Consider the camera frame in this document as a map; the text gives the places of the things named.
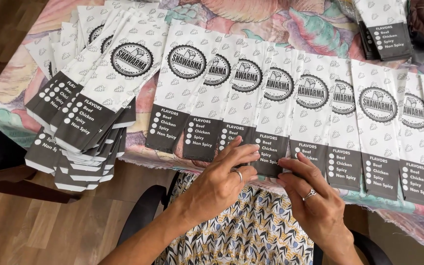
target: patterned skirt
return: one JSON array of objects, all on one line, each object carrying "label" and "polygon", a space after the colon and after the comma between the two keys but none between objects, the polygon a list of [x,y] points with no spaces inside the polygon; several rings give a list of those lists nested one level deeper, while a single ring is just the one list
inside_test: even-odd
[{"label": "patterned skirt", "polygon": [[[196,176],[182,173],[171,202]],[[176,238],[156,265],[312,265],[313,242],[292,216],[287,196],[245,186],[230,208]]]}]

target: black chair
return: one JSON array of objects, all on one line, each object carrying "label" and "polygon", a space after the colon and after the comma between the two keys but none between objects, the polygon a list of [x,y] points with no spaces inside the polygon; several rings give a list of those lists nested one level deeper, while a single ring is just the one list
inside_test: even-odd
[{"label": "black chair", "polygon": [[[166,193],[165,187],[154,185],[142,194],[125,222],[121,236],[117,242],[117,246],[122,244],[153,220],[160,202],[164,205],[165,209],[168,207],[168,202],[170,201],[174,185],[176,184],[179,175],[180,172],[177,172],[174,175],[173,181],[168,189],[168,193]],[[369,265],[392,265],[389,257],[371,239],[356,231],[351,230],[351,232],[354,236],[354,245],[361,250],[364,256],[366,256]],[[321,265],[322,262],[323,251],[317,244],[314,244],[313,264]]]}]

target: woman's right hand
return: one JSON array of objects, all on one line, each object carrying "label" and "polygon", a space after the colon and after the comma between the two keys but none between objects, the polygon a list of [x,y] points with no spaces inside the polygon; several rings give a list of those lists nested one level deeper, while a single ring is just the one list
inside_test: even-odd
[{"label": "woman's right hand", "polygon": [[[282,158],[279,165],[300,177],[281,173],[277,180],[291,200],[295,220],[333,261],[340,265],[362,264],[353,245],[353,235],[343,222],[345,202],[308,158],[302,153],[297,158]],[[304,201],[312,189],[317,194]]]}]

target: floral skirt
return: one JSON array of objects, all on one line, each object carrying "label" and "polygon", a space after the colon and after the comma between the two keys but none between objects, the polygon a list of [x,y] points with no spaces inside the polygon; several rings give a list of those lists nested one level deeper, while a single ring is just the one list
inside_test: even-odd
[{"label": "floral skirt", "polygon": [[[182,173],[171,202],[196,176]],[[313,242],[292,216],[287,196],[245,186],[230,208],[176,238],[156,265],[312,265]]]}]

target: table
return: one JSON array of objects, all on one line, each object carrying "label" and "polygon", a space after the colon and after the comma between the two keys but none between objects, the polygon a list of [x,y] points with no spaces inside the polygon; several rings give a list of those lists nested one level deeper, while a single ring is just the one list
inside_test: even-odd
[{"label": "table", "polygon": [[[23,147],[31,145],[40,129],[40,124],[27,115],[24,105],[47,82],[23,45],[60,29],[61,22],[68,21],[71,10],[78,5],[103,5],[103,0],[50,0],[0,76],[0,130]],[[338,1],[162,0],[160,8],[170,10],[168,15],[172,18],[222,33],[273,41],[281,47],[310,53],[365,60],[357,25],[340,10]],[[372,63],[402,66],[401,61]],[[409,67],[424,74],[424,65]],[[120,159],[141,166],[200,173],[208,163],[182,159],[182,139],[174,154],[145,147],[157,78],[158,75],[148,81],[138,94],[137,122],[127,130],[126,153]],[[270,178],[252,185],[276,194],[285,193]],[[363,191],[340,190],[340,196],[347,203],[377,211],[424,245],[424,206],[404,201],[401,188],[398,189],[397,201]]]}]

